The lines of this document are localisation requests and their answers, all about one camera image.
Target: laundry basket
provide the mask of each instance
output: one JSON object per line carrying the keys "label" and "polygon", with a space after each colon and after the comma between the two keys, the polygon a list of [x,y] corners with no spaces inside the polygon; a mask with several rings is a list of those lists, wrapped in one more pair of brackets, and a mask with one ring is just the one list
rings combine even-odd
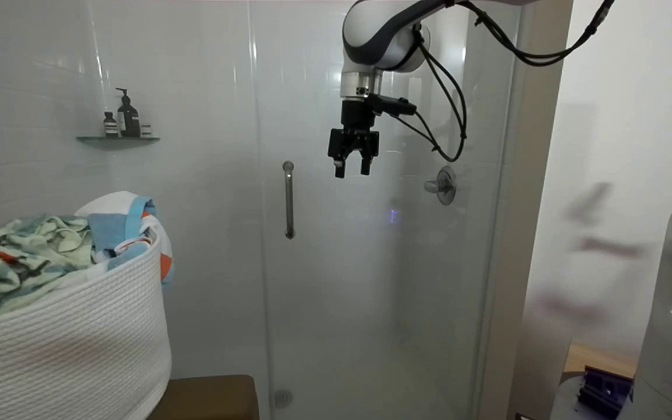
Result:
{"label": "laundry basket", "polygon": [[0,316],[0,420],[146,419],[168,375],[157,246]]}

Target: black cable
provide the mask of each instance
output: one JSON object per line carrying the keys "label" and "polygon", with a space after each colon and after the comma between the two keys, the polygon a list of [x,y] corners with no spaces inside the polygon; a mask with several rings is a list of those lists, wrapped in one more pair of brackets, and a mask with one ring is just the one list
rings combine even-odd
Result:
{"label": "black cable", "polygon": [[579,35],[579,41],[572,46],[567,46],[562,51],[552,51],[552,53],[532,53],[532,51],[518,49],[515,42],[499,28],[499,24],[495,20],[489,20],[483,9],[478,9],[471,0],[457,0],[454,6],[471,9],[475,14],[475,25],[485,25],[489,30],[489,35],[503,49],[515,53],[523,64],[535,65],[535,67],[546,67],[546,65],[556,65],[556,64],[564,62],[572,51],[584,46],[597,32],[600,24],[609,16],[614,3],[616,0],[601,0],[601,6],[592,14],[591,24]]}

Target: metal handle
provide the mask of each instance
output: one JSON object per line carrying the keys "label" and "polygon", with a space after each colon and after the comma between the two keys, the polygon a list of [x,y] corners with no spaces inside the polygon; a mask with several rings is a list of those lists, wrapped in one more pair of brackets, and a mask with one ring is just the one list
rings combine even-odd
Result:
{"label": "metal handle", "polygon": [[293,238],[293,163],[285,161],[285,191],[286,191],[286,238]]}

